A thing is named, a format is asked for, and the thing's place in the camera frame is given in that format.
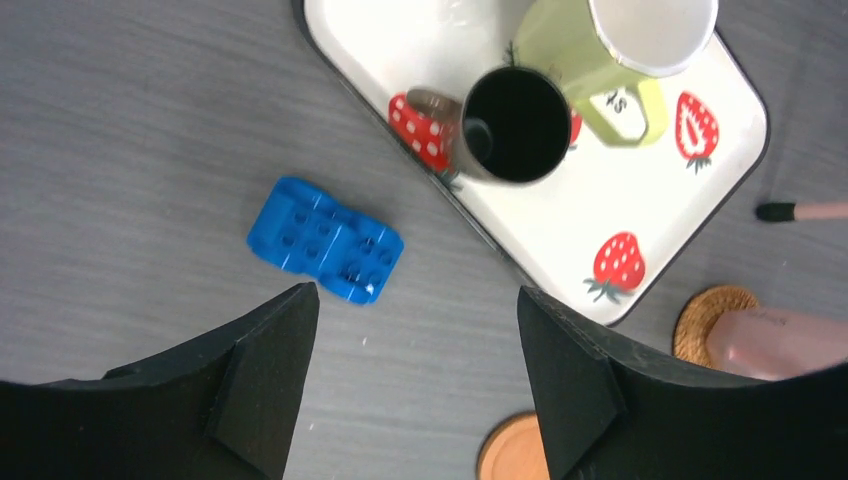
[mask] round coaster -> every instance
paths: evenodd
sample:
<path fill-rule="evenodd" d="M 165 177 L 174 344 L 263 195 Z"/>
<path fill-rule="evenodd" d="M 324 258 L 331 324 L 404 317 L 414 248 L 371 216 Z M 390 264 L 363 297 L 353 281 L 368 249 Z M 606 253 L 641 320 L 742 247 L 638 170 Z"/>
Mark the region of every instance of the round coaster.
<path fill-rule="evenodd" d="M 479 480 L 550 480 L 539 419 L 517 415 L 489 434 L 477 462 Z"/>
<path fill-rule="evenodd" d="M 760 306 L 750 290 L 733 285 L 713 287 L 692 297 L 674 328 L 674 356 L 687 362 L 713 368 L 707 354 L 707 335 L 725 312 Z"/>

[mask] tray rim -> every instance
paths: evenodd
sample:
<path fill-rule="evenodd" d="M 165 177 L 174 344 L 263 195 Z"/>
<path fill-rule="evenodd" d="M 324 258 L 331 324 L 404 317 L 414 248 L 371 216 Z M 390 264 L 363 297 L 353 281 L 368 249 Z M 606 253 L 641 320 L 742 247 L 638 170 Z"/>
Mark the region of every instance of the tray rim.
<path fill-rule="evenodd" d="M 342 71 L 335 65 L 333 60 L 329 56 L 327 56 L 326 53 L 324 53 L 324 51 L 318 45 L 318 42 L 315 41 L 315 38 L 312 35 L 312 30 L 309 28 L 309 22 L 306 20 L 306 2 L 307 0 L 291 0 L 290 6 L 292 9 L 292 16 L 294 17 L 295 24 L 297 25 L 297 28 L 300 31 L 301 37 L 303 38 L 303 40 L 306 41 L 307 45 L 318 56 L 318 58 L 321 59 L 321 63 L 323 63 L 324 66 L 329 69 L 330 73 L 345 88 L 345 90 L 347 90 L 356 100 L 358 100 L 358 102 L 361 104 L 361 107 L 363 107 L 369 114 L 369 117 L 371 117 L 371 119 L 375 123 L 377 123 L 383 131 L 389 134 L 390 138 L 394 140 L 393 143 L 395 144 L 395 146 L 401 149 L 401 151 L 403 151 L 407 157 L 412 159 L 412 161 L 419 167 L 419 169 L 421 169 L 427 175 L 427 177 L 429 177 L 430 181 L 436 185 L 436 188 L 442 193 L 446 200 L 459 212 L 460 215 L 462 215 L 466 222 L 468 222 L 468 224 L 480 235 L 483 241 L 486 242 L 489 247 L 494 249 L 502 260 L 510 264 L 510 267 L 516 273 L 518 273 L 522 281 L 526 282 L 532 287 L 539 287 L 539 285 L 533 280 L 532 277 L 530 277 L 530 275 L 525 271 L 521 264 L 519 264 L 517 260 L 512 258 L 509 252 L 507 252 L 506 249 L 501 246 L 501 244 L 494 238 L 494 236 L 489 233 L 486 227 L 483 226 L 480 221 L 478 221 L 477 218 L 474 217 L 474 215 L 468 210 L 468 208 L 466 208 L 465 205 L 463 205 L 462 202 L 460 202 L 459 199 L 457 199 L 453 195 L 448 186 L 442 183 L 442 181 L 435 174 L 435 172 L 428 168 L 427 165 L 415 155 L 415 152 L 403 143 L 403 140 L 400 138 L 400 136 L 394 130 L 392 130 L 392 128 L 386 121 L 383 120 L 381 112 L 379 112 L 374 106 L 371 105 L 371 102 L 367 98 L 365 98 L 365 96 L 362 94 L 362 92 L 359 91 L 356 85 L 354 85 L 353 82 L 349 78 L 347 78 L 344 73 L 342 73 Z M 768 153 L 769 147 L 771 146 L 771 113 L 769 111 L 769 106 L 763 99 L 762 95 L 760 95 L 760 90 L 754 84 L 753 80 L 751 80 L 751 77 L 750 75 L 748 75 L 748 72 L 745 69 L 744 65 L 742 65 L 742 63 L 739 62 L 739 60 L 737 59 L 736 53 L 733 51 L 733 48 L 727 42 L 724 41 L 724 37 L 721 34 L 721 28 L 719 27 L 718 22 L 716 22 L 715 35 L 718 37 L 718 40 L 721 42 L 724 49 L 727 50 L 728 55 L 730 56 L 731 60 L 733 60 L 733 63 L 736 65 L 736 67 L 739 69 L 739 72 L 744 77 L 745 82 L 751 88 L 751 91 L 754 93 L 754 96 L 757 98 L 760 105 L 763 106 L 766 131 L 762 149 L 760 150 L 757 159 L 754 161 L 753 164 L 751 164 L 751 167 L 748 168 L 748 170 L 746 170 L 741 177 L 739 177 L 739 180 L 733 185 L 733 187 L 730 188 L 727 194 L 724 195 L 716 203 L 715 207 L 704 218 L 704 221 L 701 222 L 700 225 L 698 225 L 698 228 L 696 228 L 692 235 L 690 235 L 689 238 L 686 239 L 680 249 L 678 249 L 677 252 L 671 257 L 671 259 L 665 264 L 665 266 L 660 269 L 654 280 L 645 287 L 644 291 L 642 292 L 642 295 L 640 295 L 639 298 L 636 299 L 636 301 L 634 301 L 629 308 L 624 310 L 621 315 L 619 315 L 615 320 L 612 320 L 608 323 L 601 323 L 587 318 L 582 314 L 574 312 L 575 314 L 586 318 L 586 320 L 589 320 L 590 322 L 597 323 L 598 325 L 603 325 L 607 328 L 613 328 L 623 322 L 630 315 L 630 313 L 642 302 L 645 296 L 650 293 L 654 286 L 663 278 L 665 273 L 668 271 L 669 267 L 671 267 L 671 265 L 677 261 L 680 255 L 683 254 L 683 252 L 686 251 L 687 248 L 689 248 L 689 245 L 692 243 L 692 241 L 695 240 L 695 238 L 697 238 L 698 235 L 701 234 L 704 227 L 706 227 L 706 225 L 710 223 L 710 220 L 713 219 L 716 213 L 721 210 L 725 203 L 727 203 L 727 201 L 736 193 L 739 187 L 742 186 L 742 184 L 745 183 L 746 180 L 748 180 L 751 174 L 753 174 L 754 171 L 756 171 L 760 167 L 760 164 Z"/>

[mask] blue plastic brick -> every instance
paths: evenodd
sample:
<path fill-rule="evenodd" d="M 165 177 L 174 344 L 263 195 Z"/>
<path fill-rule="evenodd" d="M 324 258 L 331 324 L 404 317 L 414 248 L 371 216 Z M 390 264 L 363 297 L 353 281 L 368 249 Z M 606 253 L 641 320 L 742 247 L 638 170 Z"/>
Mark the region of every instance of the blue plastic brick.
<path fill-rule="evenodd" d="M 403 252 L 396 231 L 294 177 L 274 186 L 247 244 L 262 260 L 360 305 L 377 301 Z"/>

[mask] makeup brush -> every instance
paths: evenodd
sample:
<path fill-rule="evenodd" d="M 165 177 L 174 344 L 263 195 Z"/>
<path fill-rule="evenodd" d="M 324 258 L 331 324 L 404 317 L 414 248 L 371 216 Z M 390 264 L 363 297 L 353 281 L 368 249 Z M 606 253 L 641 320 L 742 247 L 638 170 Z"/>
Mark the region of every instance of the makeup brush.
<path fill-rule="evenodd" d="M 757 218 L 769 223 L 796 220 L 833 220 L 848 218 L 848 202 L 841 203 L 764 203 L 757 207 Z"/>

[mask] red strawberry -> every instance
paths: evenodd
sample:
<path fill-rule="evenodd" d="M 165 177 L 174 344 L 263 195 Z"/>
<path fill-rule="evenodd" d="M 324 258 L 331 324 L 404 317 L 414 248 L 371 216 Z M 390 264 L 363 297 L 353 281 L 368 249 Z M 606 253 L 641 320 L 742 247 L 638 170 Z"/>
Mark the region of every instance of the red strawberry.
<path fill-rule="evenodd" d="M 594 301 L 604 295 L 613 303 L 618 297 L 630 295 L 645 278 L 645 260 L 639 251 L 636 235 L 630 232 L 615 234 L 606 241 L 595 256 L 595 278 L 583 281 L 589 292 L 600 292 Z"/>
<path fill-rule="evenodd" d="M 420 115 L 406 103 L 406 94 L 399 93 L 389 100 L 389 125 L 418 158 L 437 173 L 450 170 L 442 141 L 442 125 Z"/>
<path fill-rule="evenodd" d="M 686 168 L 698 170 L 713 163 L 710 159 L 718 145 L 718 122 L 707 107 L 689 92 L 677 99 L 677 124 L 674 128 L 677 150 L 689 160 Z"/>
<path fill-rule="evenodd" d="M 577 141 L 577 137 L 580 135 L 580 127 L 583 126 L 583 117 L 577 114 L 574 110 L 571 111 L 571 141 L 569 142 L 570 147 L 569 150 L 574 150 L 577 148 L 577 145 L 574 142 Z"/>

